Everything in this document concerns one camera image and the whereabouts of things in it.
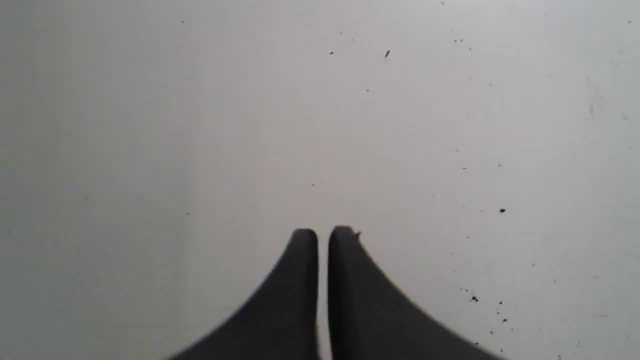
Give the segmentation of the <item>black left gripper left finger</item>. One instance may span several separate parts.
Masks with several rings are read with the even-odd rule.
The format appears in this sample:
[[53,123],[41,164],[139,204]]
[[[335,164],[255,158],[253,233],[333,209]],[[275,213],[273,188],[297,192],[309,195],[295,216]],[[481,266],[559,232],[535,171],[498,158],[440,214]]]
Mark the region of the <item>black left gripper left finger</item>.
[[318,237],[298,228],[247,301],[174,360],[317,360],[318,282]]

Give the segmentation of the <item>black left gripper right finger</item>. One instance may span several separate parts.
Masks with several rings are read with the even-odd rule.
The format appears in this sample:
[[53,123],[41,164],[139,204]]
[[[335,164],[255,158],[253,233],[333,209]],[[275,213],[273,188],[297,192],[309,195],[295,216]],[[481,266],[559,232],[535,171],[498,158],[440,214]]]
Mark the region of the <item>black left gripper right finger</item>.
[[348,226],[327,254],[327,316],[334,360],[495,360],[441,325],[400,291]]

